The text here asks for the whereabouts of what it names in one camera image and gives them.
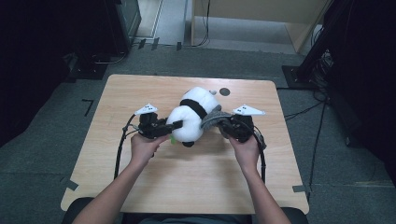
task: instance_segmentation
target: black dot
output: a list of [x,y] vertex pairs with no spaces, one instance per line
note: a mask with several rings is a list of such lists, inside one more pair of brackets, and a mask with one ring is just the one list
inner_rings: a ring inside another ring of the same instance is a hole
[[223,96],[228,96],[228,95],[230,95],[230,90],[228,90],[227,88],[221,88],[219,92],[220,92],[220,94],[223,95]]

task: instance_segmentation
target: white stuffed toy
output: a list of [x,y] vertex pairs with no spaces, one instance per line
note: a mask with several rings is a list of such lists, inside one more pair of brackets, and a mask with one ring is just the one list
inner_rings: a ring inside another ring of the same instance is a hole
[[185,147],[192,147],[204,133],[201,128],[202,119],[213,110],[221,110],[219,102],[210,91],[195,87],[187,91],[169,115],[166,124],[183,120],[183,127],[172,131],[174,138]]

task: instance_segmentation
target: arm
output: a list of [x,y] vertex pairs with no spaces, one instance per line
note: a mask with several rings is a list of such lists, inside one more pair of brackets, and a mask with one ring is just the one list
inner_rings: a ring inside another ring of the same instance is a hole
[[241,166],[247,181],[254,210],[259,223],[290,223],[282,209],[262,182],[257,171],[259,149],[256,139],[251,136],[246,143],[240,143],[230,137],[230,143],[235,149],[235,157]]
[[73,223],[113,223],[134,182],[149,163],[152,154],[167,136],[150,140],[140,134],[131,138],[132,158],[120,175],[111,182],[76,217]]

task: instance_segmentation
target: forearm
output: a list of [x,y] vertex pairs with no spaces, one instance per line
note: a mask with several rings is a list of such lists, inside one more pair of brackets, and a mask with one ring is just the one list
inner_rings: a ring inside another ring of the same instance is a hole
[[262,182],[258,171],[243,169],[259,223],[290,223],[282,209]]
[[141,165],[129,164],[81,211],[73,223],[113,223],[142,170]]

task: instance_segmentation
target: hand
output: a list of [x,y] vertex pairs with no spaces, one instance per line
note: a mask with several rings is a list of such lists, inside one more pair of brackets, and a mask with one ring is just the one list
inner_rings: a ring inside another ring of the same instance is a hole
[[235,157],[243,172],[257,171],[257,160],[259,159],[259,146],[253,135],[245,143],[240,143],[229,136],[229,140],[235,150]]
[[131,138],[132,158],[130,164],[137,164],[145,167],[149,163],[149,159],[160,146],[160,143],[166,141],[168,135],[158,137],[156,139],[148,139],[140,133],[135,134]]

